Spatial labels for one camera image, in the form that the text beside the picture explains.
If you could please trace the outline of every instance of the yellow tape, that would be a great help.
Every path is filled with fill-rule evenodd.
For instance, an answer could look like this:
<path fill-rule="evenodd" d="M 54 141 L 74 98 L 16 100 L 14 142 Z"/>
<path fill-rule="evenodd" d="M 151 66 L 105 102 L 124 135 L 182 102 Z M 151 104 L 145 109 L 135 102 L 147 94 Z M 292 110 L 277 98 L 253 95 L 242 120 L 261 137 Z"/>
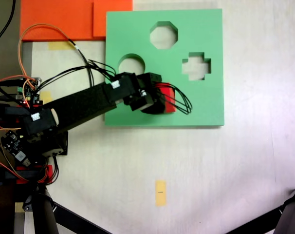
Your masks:
<path fill-rule="evenodd" d="M 51 41 L 48 42 L 49 50 L 75 50 L 73 44 L 68 41 Z"/>
<path fill-rule="evenodd" d="M 50 91 L 41 91 L 40 92 L 40 100 L 43 101 L 43 104 L 47 104 L 52 101 L 51 92 Z"/>
<path fill-rule="evenodd" d="M 166 205 L 166 181 L 157 180 L 155 183 L 156 206 Z"/>

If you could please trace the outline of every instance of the cable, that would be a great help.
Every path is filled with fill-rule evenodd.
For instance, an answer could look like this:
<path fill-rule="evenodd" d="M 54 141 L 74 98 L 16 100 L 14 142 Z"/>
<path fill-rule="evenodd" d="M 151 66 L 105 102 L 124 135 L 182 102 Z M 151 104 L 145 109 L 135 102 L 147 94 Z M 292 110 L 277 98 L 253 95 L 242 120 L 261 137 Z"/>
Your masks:
<path fill-rule="evenodd" d="M 27 105 L 28 108 L 30 109 L 30 104 L 29 104 L 28 101 L 26 100 L 26 98 L 25 98 L 25 94 L 24 94 L 24 87 L 25 87 L 26 83 L 27 83 L 27 80 L 26 80 L 26 81 L 24 82 L 24 84 L 23 84 L 23 87 L 22 87 L 22 95 L 23 95 L 23 99 L 24 99 L 26 105 Z"/>
<path fill-rule="evenodd" d="M 2 164 L 1 162 L 0 162 L 0 165 L 3 166 L 4 168 L 6 168 L 8 171 L 10 171 L 10 172 L 11 172 L 13 175 L 15 175 L 16 177 L 20 178 L 20 175 L 19 175 L 19 174 L 13 172 L 12 170 L 10 170 L 7 166 L 5 166 L 4 164 Z"/>
<path fill-rule="evenodd" d="M 23 180 L 25 180 L 25 181 L 28 181 L 27 179 L 25 179 L 25 178 L 23 178 L 22 176 L 20 176 L 20 175 L 16 172 L 16 170 L 14 169 L 14 167 L 11 165 L 11 163 L 10 163 L 10 161 L 9 161 L 9 159 L 8 159 L 8 157 L 7 157 L 7 155 L 6 155 L 6 153 L 5 153 L 5 150 L 3 149 L 2 142 L 1 142 L 1 137 L 0 137 L 0 146 L 1 146 L 1 149 L 2 149 L 2 154 L 3 154 L 4 158 L 5 158 L 5 160 L 7 161 L 8 165 L 11 167 L 11 169 L 17 174 L 17 176 L 18 176 L 20 179 L 23 179 Z"/>
<path fill-rule="evenodd" d="M 30 83 L 30 81 L 29 81 L 29 79 L 31 79 L 31 80 L 33 80 L 33 81 L 35 81 L 35 79 L 34 79 L 34 78 L 31 78 L 31 77 L 28 77 L 28 76 L 24 76 L 24 75 L 16 75 L 16 76 L 5 77 L 5 78 L 0 79 L 0 82 L 5 81 L 5 80 L 8 80 L 8 79 L 12 79 L 12 78 L 17 78 L 17 77 L 25 78 L 25 79 L 28 81 L 28 83 L 29 83 L 29 85 L 31 86 L 31 88 L 32 88 L 32 89 L 35 89 L 35 86 L 32 85 L 32 84 Z"/>
<path fill-rule="evenodd" d="M 3 165 L 1 162 L 0 162 L 0 165 L 3 166 L 4 168 L 6 168 L 8 171 L 10 171 L 15 176 L 17 176 L 13 171 L 11 171 L 8 167 L 6 167 L 5 165 Z"/>
<path fill-rule="evenodd" d="M 9 17 L 9 19 L 8 19 L 8 21 L 7 21 L 7 23 L 6 23 L 6 25 L 4 26 L 4 28 L 3 28 L 2 31 L 0 32 L 0 38 L 1 38 L 1 36 L 4 34 L 4 32 L 6 31 L 6 29 L 8 28 L 8 26 L 9 26 L 11 20 L 12 20 L 13 14 L 14 14 L 14 12 L 15 12 L 15 6 L 16 6 L 16 0 L 13 0 L 13 1 L 12 1 L 12 9 L 11 9 L 10 17 Z"/>
<path fill-rule="evenodd" d="M 22 73 L 26 76 L 26 71 L 23 67 L 22 64 L 22 59 L 21 59 L 21 44 L 22 44 L 22 39 L 24 37 L 24 35 L 32 28 L 36 28 L 36 27 L 48 27 L 48 28 L 53 28 L 58 30 L 74 47 L 75 49 L 79 52 L 79 54 L 81 55 L 81 57 L 83 58 L 85 65 L 88 65 L 88 62 L 85 58 L 85 56 L 83 55 L 83 53 L 80 51 L 80 49 L 78 48 L 78 46 L 58 27 L 52 25 L 52 24 L 48 24 L 48 23 L 37 23 L 37 24 L 33 24 L 30 27 L 28 27 L 27 29 L 24 30 L 24 32 L 22 33 L 20 39 L 19 39 L 19 43 L 18 43 L 18 61 L 19 61 L 19 65 L 21 68 Z M 94 80 L 93 80 L 93 75 L 90 69 L 88 69 L 88 76 L 89 76 L 89 84 L 90 87 L 92 87 L 94 85 Z"/>
<path fill-rule="evenodd" d="M 159 88 L 171 88 L 172 90 L 176 91 L 182 98 L 183 102 L 180 102 L 178 101 L 177 99 L 169 96 L 169 95 L 166 95 L 166 94 L 163 94 Z M 192 109 L 193 109 L 193 106 L 192 106 L 192 103 L 190 102 L 190 100 L 187 98 L 187 96 L 180 90 L 178 89 L 176 86 L 174 86 L 173 84 L 169 84 L 169 83 L 161 83 L 161 82 L 156 82 L 155 83 L 155 86 L 154 86 L 154 89 L 158 89 L 158 91 L 156 91 L 156 93 L 158 93 L 159 95 L 163 95 L 165 97 L 168 97 L 169 99 L 171 100 L 174 100 L 175 102 L 181 104 L 183 107 L 179 106 L 179 105 L 176 105 L 175 103 L 167 100 L 167 98 L 163 98 L 162 96 L 160 96 L 160 99 L 162 99 L 163 101 L 169 103 L 170 105 L 174 106 L 177 110 L 181 111 L 182 113 L 188 115 L 192 112 Z"/>
<path fill-rule="evenodd" d="M 3 130 L 18 130 L 18 129 L 21 129 L 21 128 L 1 128 L 0 131 L 3 131 Z"/>
<path fill-rule="evenodd" d="M 0 88 L 0 92 L 1 92 L 2 94 L 4 94 L 9 100 L 11 100 L 11 101 L 17 103 L 18 105 L 20 105 L 20 102 L 19 102 L 19 101 L 17 101 L 17 100 L 14 99 L 12 96 L 10 96 L 9 94 L 7 94 L 2 88 Z"/>
<path fill-rule="evenodd" d="M 56 160 L 56 156 L 53 156 L 53 159 L 54 159 L 54 162 L 55 162 L 55 170 L 54 170 L 54 173 L 53 173 L 53 175 L 52 175 L 52 177 L 50 179 L 51 182 L 48 182 L 47 185 L 55 183 L 56 180 L 59 177 L 59 166 L 58 166 L 58 163 L 57 163 L 57 160 Z"/>

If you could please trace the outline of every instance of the black wire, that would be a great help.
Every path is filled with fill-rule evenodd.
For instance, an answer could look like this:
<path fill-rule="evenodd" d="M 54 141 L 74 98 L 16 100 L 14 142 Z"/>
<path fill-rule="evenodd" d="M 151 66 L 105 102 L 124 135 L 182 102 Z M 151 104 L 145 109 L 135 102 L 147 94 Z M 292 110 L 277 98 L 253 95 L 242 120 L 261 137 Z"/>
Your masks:
<path fill-rule="evenodd" d="M 90 87 L 93 87 L 94 86 L 94 79 L 93 79 L 93 74 L 92 74 L 92 71 L 91 69 L 88 67 L 88 61 L 86 59 L 86 57 L 84 56 L 84 54 L 80 51 L 80 49 L 78 49 L 78 47 L 76 47 L 76 44 L 74 41 L 72 41 L 71 39 L 69 39 L 70 43 L 73 44 L 73 46 L 75 46 L 75 48 L 78 50 L 78 52 L 80 53 L 81 57 L 83 58 L 84 62 L 85 62 L 85 65 L 87 67 L 87 73 L 88 73 L 88 77 L 89 77 L 89 85 Z"/>
<path fill-rule="evenodd" d="M 51 177 L 51 182 L 50 183 L 46 183 L 46 185 L 50 185 L 56 182 L 56 180 L 59 177 L 59 166 L 58 166 L 58 162 L 56 160 L 56 156 L 53 156 L 54 162 L 55 162 L 55 169 L 54 169 L 54 173 Z"/>
<path fill-rule="evenodd" d="M 173 97 L 171 97 L 169 95 L 163 94 L 160 91 L 159 88 L 171 88 L 171 89 L 173 89 L 175 92 L 177 92 L 181 96 L 183 102 L 180 102 L 177 99 L 175 99 L 175 98 L 173 98 Z M 181 107 L 179 105 L 176 105 L 175 103 L 172 103 L 171 101 L 167 100 L 167 98 L 160 97 L 160 99 L 162 99 L 163 101 L 165 101 L 165 102 L 169 103 L 170 105 L 174 106 L 177 110 L 181 111 L 182 113 L 184 113 L 186 115 L 188 115 L 188 114 L 190 114 L 192 112 L 192 109 L 193 109 L 192 103 L 190 102 L 188 97 L 179 88 L 177 88 L 176 86 L 174 86 L 172 84 L 157 83 L 156 82 L 154 89 L 158 89 L 158 91 L 156 91 L 158 94 L 166 96 L 166 97 L 174 100 L 175 102 L 181 104 L 183 107 L 185 107 L 185 108 L 183 108 L 183 107 Z"/>
<path fill-rule="evenodd" d="M 11 8 L 10 17 L 9 17 L 9 19 L 8 19 L 8 21 L 7 21 L 7 23 L 6 23 L 6 25 L 4 26 L 4 28 L 3 28 L 2 31 L 0 32 L 0 38 L 1 38 L 1 36 L 3 35 L 3 33 L 6 31 L 6 29 L 8 28 L 8 26 L 9 26 L 11 20 L 12 20 L 13 14 L 14 14 L 14 12 L 15 12 L 15 6 L 16 6 L 16 0 L 13 0 L 13 1 L 12 1 L 12 8 Z"/>
<path fill-rule="evenodd" d="M 65 71 L 63 71 L 63 72 L 60 72 L 59 74 L 55 75 L 54 77 L 51 77 L 51 78 L 47 79 L 46 81 L 42 82 L 42 83 L 36 88 L 36 90 L 32 93 L 32 95 L 31 95 L 31 99 L 30 99 L 30 102 L 29 102 L 29 103 L 30 103 L 30 107 L 31 107 L 31 109 L 33 109 L 34 97 L 35 97 L 35 95 L 36 95 L 41 89 L 43 89 L 43 88 L 46 87 L 47 85 L 51 84 L 52 82 L 58 80 L 59 78 L 62 78 L 62 77 L 66 76 L 66 75 L 68 75 L 68 74 L 70 74 L 70 73 L 72 73 L 72 72 L 76 72 L 76 71 L 79 71 L 79 70 L 82 70 L 82 69 L 85 69 L 85 68 L 86 68 L 86 66 L 80 66 L 80 67 L 70 68 L 70 69 L 67 69 L 67 70 L 65 70 Z"/>
<path fill-rule="evenodd" d="M 10 96 L 9 94 L 7 94 L 2 88 L 0 88 L 0 92 L 2 93 L 2 94 L 4 94 L 10 101 L 13 101 L 13 102 L 15 102 L 16 104 L 18 104 L 18 105 L 21 105 L 21 103 L 18 101 L 18 100 L 16 100 L 14 97 L 12 97 L 12 96 Z"/>

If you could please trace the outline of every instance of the bundle of wires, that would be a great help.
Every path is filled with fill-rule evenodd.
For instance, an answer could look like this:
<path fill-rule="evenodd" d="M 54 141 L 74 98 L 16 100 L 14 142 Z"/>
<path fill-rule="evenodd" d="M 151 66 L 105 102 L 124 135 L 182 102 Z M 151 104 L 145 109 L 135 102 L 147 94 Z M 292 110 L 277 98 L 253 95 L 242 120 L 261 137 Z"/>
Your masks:
<path fill-rule="evenodd" d="M 0 162 L 0 165 L 3 166 L 4 168 L 6 168 L 11 174 L 13 174 L 15 177 L 17 177 L 18 179 L 22 179 L 24 181 L 27 181 L 27 182 L 30 182 L 30 181 L 37 181 L 39 183 L 41 182 L 44 182 L 46 179 L 47 179 L 47 176 L 48 176 L 48 171 L 47 171 L 47 163 L 48 163 L 48 160 L 46 160 L 46 162 L 43 164 L 42 168 L 39 170 L 38 172 L 38 175 L 35 176 L 34 178 L 32 178 L 32 180 L 27 180 L 25 178 L 23 178 L 22 176 L 20 176 L 18 174 L 18 172 L 15 170 L 15 168 L 12 166 L 12 164 L 10 163 L 3 147 L 2 147 L 2 143 L 1 143 L 1 139 L 0 139 L 0 152 L 1 154 L 3 155 L 3 157 L 5 158 L 7 164 L 11 167 L 11 169 L 9 169 L 7 166 L 5 166 L 4 164 L 2 164 Z M 45 170 L 45 175 L 44 177 L 40 178 L 40 175 L 42 175 L 42 171 Z"/>
<path fill-rule="evenodd" d="M 105 69 L 105 68 L 101 68 L 99 67 L 97 64 L 101 64 L 101 65 L 104 65 L 105 67 L 109 67 L 111 70 L 108 70 L 108 69 Z M 31 109 L 33 108 L 32 106 L 32 103 L 33 103 L 33 100 L 34 100 L 34 97 L 35 95 L 40 91 L 42 90 L 43 88 L 45 88 L 47 85 L 57 81 L 58 79 L 70 74 L 70 73 L 73 73 L 73 72 L 76 72 L 76 71 L 80 71 L 82 69 L 92 69 L 92 70 L 96 70 L 97 72 L 101 73 L 102 75 L 104 75 L 105 78 L 107 78 L 109 81 L 112 81 L 114 79 L 114 76 L 116 76 L 116 70 L 109 66 L 109 65 L 106 65 L 105 63 L 101 63 L 101 62 L 98 62 L 98 61 L 94 61 L 94 60 L 89 60 L 88 61 L 88 64 L 86 66 L 79 66 L 79 67 L 73 67 L 73 68 L 70 68 L 70 69 L 67 69 L 47 80 L 45 80 L 44 82 L 42 82 L 37 88 L 36 90 L 34 90 L 34 92 L 32 93 L 32 96 L 31 96 L 31 100 L 30 100 L 30 104 L 31 104 Z"/>
<path fill-rule="evenodd" d="M 171 88 L 172 90 L 174 90 L 176 93 L 178 93 L 181 98 L 182 98 L 182 102 L 178 101 L 177 99 L 167 95 L 167 94 L 163 94 L 159 88 Z M 155 82 L 155 86 L 154 89 L 157 89 L 157 93 L 160 95 L 160 98 L 169 103 L 170 105 L 173 105 L 177 110 L 181 111 L 182 113 L 188 115 L 192 112 L 193 106 L 192 103 L 190 102 L 190 100 L 187 98 L 187 96 L 180 90 L 178 89 L 176 86 L 174 86 L 173 84 L 169 84 L 169 83 L 161 83 L 161 82 Z"/>

